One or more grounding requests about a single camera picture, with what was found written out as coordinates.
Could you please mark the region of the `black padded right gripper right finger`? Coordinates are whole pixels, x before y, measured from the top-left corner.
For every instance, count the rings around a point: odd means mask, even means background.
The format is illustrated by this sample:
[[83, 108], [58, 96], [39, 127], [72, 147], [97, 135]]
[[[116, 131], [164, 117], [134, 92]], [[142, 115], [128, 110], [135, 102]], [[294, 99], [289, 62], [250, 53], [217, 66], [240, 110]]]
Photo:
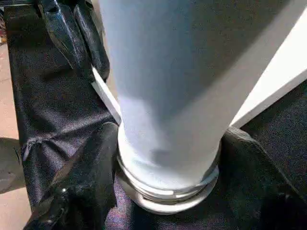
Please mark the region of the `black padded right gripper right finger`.
[[248, 133], [228, 128], [220, 157], [224, 195], [243, 229], [307, 228], [306, 200]]

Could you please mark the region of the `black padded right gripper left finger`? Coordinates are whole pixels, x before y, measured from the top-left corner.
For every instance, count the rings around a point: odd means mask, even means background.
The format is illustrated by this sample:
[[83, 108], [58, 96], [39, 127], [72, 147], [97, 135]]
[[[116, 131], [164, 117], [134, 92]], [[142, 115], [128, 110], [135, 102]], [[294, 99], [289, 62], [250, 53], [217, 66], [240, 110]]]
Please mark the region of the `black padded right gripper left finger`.
[[58, 171], [26, 230], [102, 230], [115, 205], [118, 126], [104, 123]]

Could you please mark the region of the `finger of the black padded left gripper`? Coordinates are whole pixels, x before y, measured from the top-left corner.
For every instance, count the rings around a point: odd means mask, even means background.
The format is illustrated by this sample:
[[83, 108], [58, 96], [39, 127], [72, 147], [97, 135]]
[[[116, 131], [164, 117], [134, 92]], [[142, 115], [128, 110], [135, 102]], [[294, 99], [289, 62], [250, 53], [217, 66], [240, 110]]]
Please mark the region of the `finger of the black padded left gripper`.
[[110, 63], [103, 43], [102, 25], [89, 0], [79, 0], [73, 14], [85, 41], [90, 61], [102, 80], [106, 81], [110, 73]]
[[51, 41], [78, 76], [93, 81], [85, 41], [73, 15], [76, 3], [76, 0], [42, 0], [41, 7]]

